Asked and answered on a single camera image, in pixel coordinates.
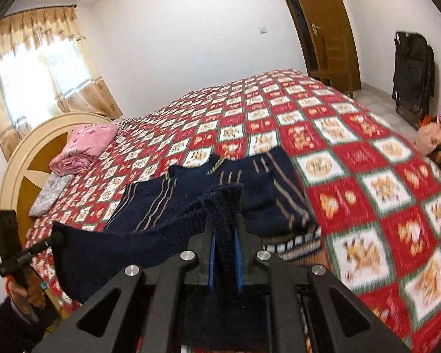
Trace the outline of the person's left hand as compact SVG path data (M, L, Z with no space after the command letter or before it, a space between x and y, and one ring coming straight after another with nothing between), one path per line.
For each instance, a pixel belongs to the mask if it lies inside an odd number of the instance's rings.
M5 290L10 303L11 315L26 325L46 324L47 297L42 288L42 280L31 267L24 269L20 283L13 276L6 277Z

